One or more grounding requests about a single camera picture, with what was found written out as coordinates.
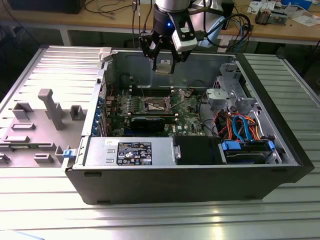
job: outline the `blue latch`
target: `blue latch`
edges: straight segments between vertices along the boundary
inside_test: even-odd
[[[241,150],[240,143],[237,141],[224,141],[222,144],[223,151],[225,150]]]
[[[272,141],[268,141],[268,145],[271,148],[271,150],[275,149],[275,145],[274,145],[274,143]]]
[[[62,156],[64,158],[74,159],[77,156],[77,148],[64,150]]]

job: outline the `wooden desk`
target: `wooden desk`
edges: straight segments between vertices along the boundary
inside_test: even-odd
[[[243,7],[250,3],[250,0],[235,0],[239,12],[241,9],[247,13],[247,7]],[[99,4],[109,4],[110,0],[99,0]],[[106,10],[120,8],[129,5],[130,0],[120,2],[116,6],[106,7]],[[141,5],[141,26],[146,18],[150,5]],[[96,11],[95,3],[88,6],[89,9]],[[320,7],[312,6],[310,11],[319,11]],[[102,16],[97,13],[91,13],[83,9],[79,14],[65,14],[53,12],[38,12],[38,11],[13,11],[10,9],[20,23],[25,27],[32,28],[48,28],[57,29],[61,33],[64,45],[72,45],[69,30],[78,31],[94,31],[94,32],[115,32],[115,33],[131,33],[132,24],[132,9],[131,7],[123,8],[115,12],[115,20]],[[251,22],[254,24],[254,29],[250,37],[251,41],[270,42],[270,43],[285,43],[285,44],[303,44],[315,45],[320,39],[320,26],[311,27],[304,26],[289,19],[286,25],[258,25],[255,24],[255,15],[249,14]],[[0,24],[3,26],[18,26],[18,24],[9,16],[9,14],[0,6]],[[147,29],[152,29],[153,25],[153,10],[147,21]],[[135,33],[138,33],[138,14],[135,15]],[[227,30],[222,30],[219,38],[228,42],[236,37],[238,30],[232,23]]]

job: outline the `aluminum profile table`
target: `aluminum profile table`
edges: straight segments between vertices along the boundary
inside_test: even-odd
[[[86,69],[98,72],[99,49],[81,49],[93,56],[91,60],[94,61]],[[50,47],[49,50],[60,52],[60,57],[63,55],[59,61],[74,58],[82,64],[83,56],[73,53],[74,47]],[[49,50],[39,50],[17,82],[27,83],[45,57],[53,54]],[[0,168],[0,229],[17,230],[46,240],[319,239],[319,100],[285,60],[270,55],[245,56],[315,166],[302,180],[281,185],[263,200],[93,206],[82,201],[60,167]],[[41,82],[54,85],[57,80]],[[90,80],[77,79],[73,83],[80,88],[81,82],[88,84]],[[88,93],[92,91],[90,86],[82,87],[88,88]],[[17,94],[9,93],[0,108]],[[9,113],[1,112],[0,123],[6,120],[2,114],[5,112]]]

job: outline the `electronic circuit board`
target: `electronic circuit board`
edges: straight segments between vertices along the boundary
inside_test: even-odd
[[[204,136],[197,113],[197,97],[185,95],[186,92],[184,89],[171,96],[132,96],[131,92],[122,90],[117,96],[107,98],[109,136]],[[162,119],[165,121],[164,129],[137,134],[131,129],[131,121],[135,118]]]

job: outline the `warning label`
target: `warning label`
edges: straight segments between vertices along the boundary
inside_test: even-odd
[[[152,165],[151,142],[119,142],[116,164]]]

